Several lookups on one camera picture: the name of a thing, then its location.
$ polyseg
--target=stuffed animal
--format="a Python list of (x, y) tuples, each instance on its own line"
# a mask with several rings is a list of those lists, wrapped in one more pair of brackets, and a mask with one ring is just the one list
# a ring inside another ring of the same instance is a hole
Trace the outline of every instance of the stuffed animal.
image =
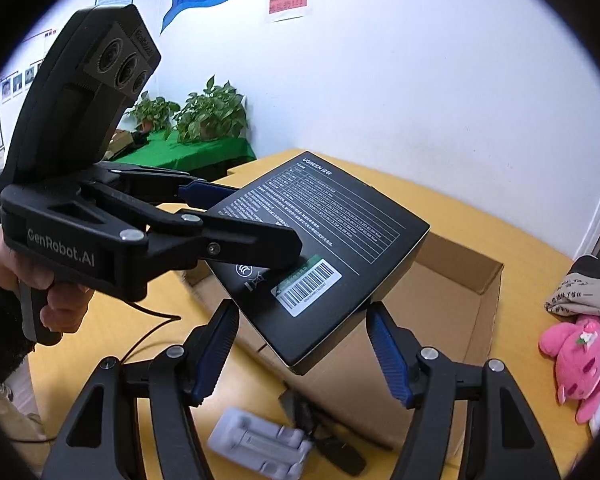
[(578, 316), (576, 323), (552, 326), (540, 336), (542, 353), (555, 357), (558, 402), (580, 400), (576, 422), (600, 426), (600, 316)]

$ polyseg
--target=tabletop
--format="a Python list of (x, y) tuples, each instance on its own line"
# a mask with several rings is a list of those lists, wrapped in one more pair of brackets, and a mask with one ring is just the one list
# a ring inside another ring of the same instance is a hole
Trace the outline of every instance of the tabletop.
[[(299, 153), (301, 150), (289, 150), (233, 168), (220, 182), (244, 186)], [(504, 264), (491, 356), (506, 362), (534, 410), (560, 470), (567, 471), (576, 455), (586, 448), (588, 433), (585, 426), (577, 425), (574, 420), (575, 404), (557, 404), (554, 363), (539, 353), (538, 337), (557, 322), (542, 306), (568, 272), (571, 260), (510, 224), (458, 200), (379, 171), (320, 156), (425, 219), (433, 232)], [(176, 211), (181, 205), (163, 207)], [(183, 319), (155, 333), (134, 360), (155, 356), (165, 346), (183, 341), (194, 326), (208, 321), (208, 314), (175, 272), (153, 280), (147, 298), (140, 303), (154, 310), (179, 314)], [(155, 318), (131, 310), (121, 301), (96, 294), (78, 333), (65, 335), (59, 345), (51, 348), (38, 346), (29, 363), (40, 415), (49, 435), (58, 432), (100, 359), (107, 355), (122, 356), (156, 324)], [(213, 395), (202, 406), (193, 409), (196, 429), (217, 480), (262, 478), (206, 448), (206, 440), (222, 412), (236, 406), (273, 422), (288, 424), (278, 403), (278, 396), (284, 389), (280, 380), (234, 346)], [(148, 479), (157, 480), (161, 475), (147, 401), (139, 403), (139, 418)], [(378, 449), (353, 436), (347, 438), (368, 462), (360, 478), (381, 480), (390, 477), (396, 453)], [(442, 478), (455, 479), (458, 466), (459, 456), (448, 460)], [(302, 478), (337, 480), (350, 477), (317, 453), (311, 453)]]
[(255, 159), (247, 139), (223, 137), (182, 144), (178, 142), (178, 133), (174, 131), (167, 140), (164, 140), (164, 132), (150, 133), (147, 145), (117, 158), (116, 162), (156, 166), (168, 170), (193, 171), (235, 159), (245, 162)]

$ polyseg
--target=metal screw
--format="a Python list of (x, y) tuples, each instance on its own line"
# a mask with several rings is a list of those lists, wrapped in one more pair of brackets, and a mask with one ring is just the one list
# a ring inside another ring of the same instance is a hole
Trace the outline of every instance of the metal screw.
[(501, 372), (504, 370), (504, 363), (500, 359), (491, 359), (488, 366), (492, 372)]
[(120, 238), (125, 242), (137, 242), (144, 238), (144, 233), (138, 229), (122, 229)]
[(206, 247), (206, 252), (211, 254), (211, 256), (218, 256), (218, 254), (220, 254), (220, 244), (216, 242), (211, 242)]
[(434, 359), (437, 359), (440, 354), (435, 348), (425, 346), (422, 350), (420, 350), (420, 355), (427, 361), (433, 361)]
[(100, 368), (104, 370), (109, 370), (113, 368), (118, 360), (115, 357), (105, 357), (102, 361), (100, 361)]
[(173, 345), (167, 348), (167, 357), (176, 359), (184, 355), (184, 348), (180, 345)]
[(190, 215), (188, 213), (182, 215), (181, 218), (183, 220), (186, 220), (187, 222), (200, 222), (200, 217), (199, 216)]

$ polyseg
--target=barcode sticker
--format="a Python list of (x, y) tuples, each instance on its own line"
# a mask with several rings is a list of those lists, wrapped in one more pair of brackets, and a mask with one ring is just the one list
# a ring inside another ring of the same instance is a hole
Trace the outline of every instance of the barcode sticker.
[(325, 259), (314, 256), (292, 276), (272, 288), (271, 293), (289, 314), (296, 317), (341, 277)]

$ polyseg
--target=white plastic object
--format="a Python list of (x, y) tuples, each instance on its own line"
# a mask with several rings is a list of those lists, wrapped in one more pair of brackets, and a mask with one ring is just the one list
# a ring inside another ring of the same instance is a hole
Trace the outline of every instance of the white plastic object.
[(208, 446), (232, 462), (272, 480), (298, 480), (312, 443), (304, 431), (279, 426), (238, 408), (227, 408)]

